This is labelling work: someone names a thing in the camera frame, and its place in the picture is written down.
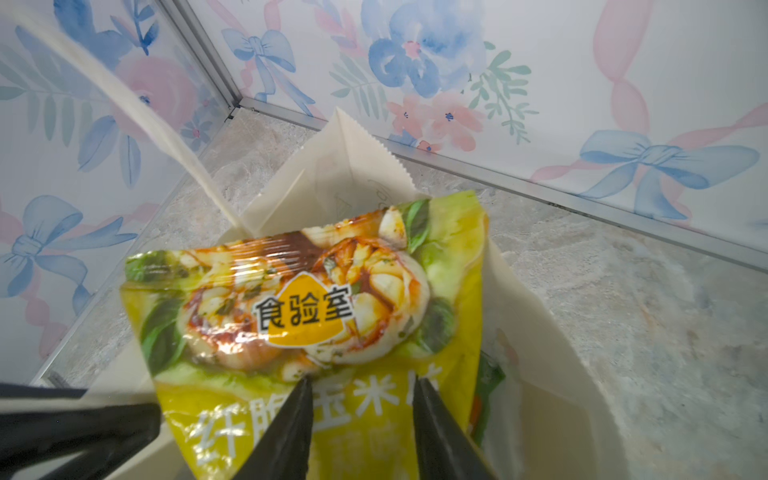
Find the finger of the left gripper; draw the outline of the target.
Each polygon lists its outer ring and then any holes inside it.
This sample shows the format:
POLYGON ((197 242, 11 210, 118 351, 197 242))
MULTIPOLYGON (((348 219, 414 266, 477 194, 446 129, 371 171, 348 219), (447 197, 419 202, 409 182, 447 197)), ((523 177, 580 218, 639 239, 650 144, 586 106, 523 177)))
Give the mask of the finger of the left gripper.
POLYGON ((1 385, 1 477, 46 461, 72 458, 46 479, 105 479, 160 433, 155 403, 74 409, 43 407, 43 400, 78 400, 82 389, 1 385))

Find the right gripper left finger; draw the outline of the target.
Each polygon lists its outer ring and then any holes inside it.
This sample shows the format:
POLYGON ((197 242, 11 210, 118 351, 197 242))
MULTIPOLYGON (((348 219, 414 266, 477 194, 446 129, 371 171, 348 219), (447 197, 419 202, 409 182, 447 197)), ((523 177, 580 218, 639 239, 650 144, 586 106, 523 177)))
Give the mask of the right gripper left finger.
POLYGON ((309 470, 313 420, 312 383, 309 377, 304 377, 295 385, 234 479, 304 480, 309 470))

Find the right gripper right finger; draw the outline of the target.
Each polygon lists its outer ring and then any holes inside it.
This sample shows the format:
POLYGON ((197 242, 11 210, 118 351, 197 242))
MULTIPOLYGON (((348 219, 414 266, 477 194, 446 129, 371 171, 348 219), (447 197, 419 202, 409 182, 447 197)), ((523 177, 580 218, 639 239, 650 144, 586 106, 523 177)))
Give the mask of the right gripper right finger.
POLYGON ((428 379, 414 382, 412 407, 420 479, 497 478, 428 379))

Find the white paper gift bag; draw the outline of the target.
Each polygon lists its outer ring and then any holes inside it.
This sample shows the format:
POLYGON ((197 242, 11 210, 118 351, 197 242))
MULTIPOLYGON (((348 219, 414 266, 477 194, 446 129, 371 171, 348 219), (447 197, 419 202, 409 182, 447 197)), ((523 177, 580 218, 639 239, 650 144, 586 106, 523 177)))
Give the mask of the white paper gift bag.
MULTIPOLYGON (((242 213, 223 198, 181 136, 80 42, 14 1, 3 15, 80 71, 179 162, 230 222, 216 245, 335 224, 420 199, 403 165, 342 110, 278 170, 242 213)), ((482 267, 482 340, 506 378, 490 396, 478 447, 496 479, 624 479, 626 455, 615 420, 573 347, 542 303, 512 273, 488 238, 482 267)), ((78 400, 43 407, 74 409, 155 403, 157 392, 135 333, 116 360, 78 400)), ((105 479, 196 478, 161 409, 158 437, 105 479)))

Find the yellow corn chips bag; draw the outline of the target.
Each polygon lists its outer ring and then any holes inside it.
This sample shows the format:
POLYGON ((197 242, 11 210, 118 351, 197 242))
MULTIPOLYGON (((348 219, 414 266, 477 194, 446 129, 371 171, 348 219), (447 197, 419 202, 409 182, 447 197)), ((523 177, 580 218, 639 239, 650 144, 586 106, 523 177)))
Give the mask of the yellow corn chips bag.
POLYGON ((231 479, 313 383, 313 479, 413 479, 415 384, 467 427, 487 215, 471 191, 130 257, 120 295, 192 474, 231 479))

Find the orange green snack bag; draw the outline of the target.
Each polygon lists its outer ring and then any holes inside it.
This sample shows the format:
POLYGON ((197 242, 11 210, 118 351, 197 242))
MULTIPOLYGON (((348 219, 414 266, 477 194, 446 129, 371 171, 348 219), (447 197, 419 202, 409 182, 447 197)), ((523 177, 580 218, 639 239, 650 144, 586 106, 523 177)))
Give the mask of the orange green snack bag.
POLYGON ((505 378, 506 375, 499 363, 486 352, 482 352, 478 364, 476 386, 468 428, 471 439, 478 447, 483 443, 489 421, 491 412, 490 396, 505 378))

